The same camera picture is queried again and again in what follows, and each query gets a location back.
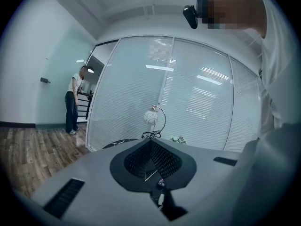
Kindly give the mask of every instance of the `black strip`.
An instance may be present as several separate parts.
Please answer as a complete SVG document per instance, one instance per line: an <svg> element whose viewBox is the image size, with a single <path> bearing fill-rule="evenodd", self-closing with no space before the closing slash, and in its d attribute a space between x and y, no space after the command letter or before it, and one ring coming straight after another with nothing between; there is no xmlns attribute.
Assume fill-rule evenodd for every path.
<svg viewBox="0 0 301 226"><path fill-rule="evenodd" d="M230 166L235 166L237 160L233 160L233 159L228 159L228 158L223 158L223 157L215 157L213 159L213 161L217 161L217 162L220 162L220 163L223 163L223 164L227 164L227 165L230 165Z"/></svg>
<svg viewBox="0 0 301 226"><path fill-rule="evenodd" d="M100 45L104 45L104 44L107 44L107 43L113 43L113 42L118 42L118 40L112 40L112 41L108 41L108 42L105 42L105 43L99 43L99 44L96 44L95 47L100 46Z"/></svg>
<svg viewBox="0 0 301 226"><path fill-rule="evenodd" d="M61 218L84 184L83 181L71 179L44 207L44 210L56 218Z"/></svg>
<svg viewBox="0 0 301 226"><path fill-rule="evenodd" d="M35 123L15 123L0 121L0 127L11 127L11 128L36 128Z"/></svg>

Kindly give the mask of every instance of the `wooden floor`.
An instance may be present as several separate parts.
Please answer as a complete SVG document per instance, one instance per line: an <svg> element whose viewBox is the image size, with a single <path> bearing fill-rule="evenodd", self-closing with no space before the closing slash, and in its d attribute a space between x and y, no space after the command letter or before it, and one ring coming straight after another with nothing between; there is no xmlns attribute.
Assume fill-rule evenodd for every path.
<svg viewBox="0 0 301 226"><path fill-rule="evenodd" d="M49 177L87 154L86 124L64 129L0 128L0 159L13 188L30 196Z"/></svg>

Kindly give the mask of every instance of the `shoe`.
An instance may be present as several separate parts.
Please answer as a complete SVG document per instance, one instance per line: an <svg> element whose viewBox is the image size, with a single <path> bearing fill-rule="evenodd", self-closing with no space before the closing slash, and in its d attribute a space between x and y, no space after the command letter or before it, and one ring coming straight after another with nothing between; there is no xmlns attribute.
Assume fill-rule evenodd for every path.
<svg viewBox="0 0 301 226"><path fill-rule="evenodd" d="M72 129L72 130L69 132L69 134L74 136L74 135L76 134L76 131Z"/></svg>

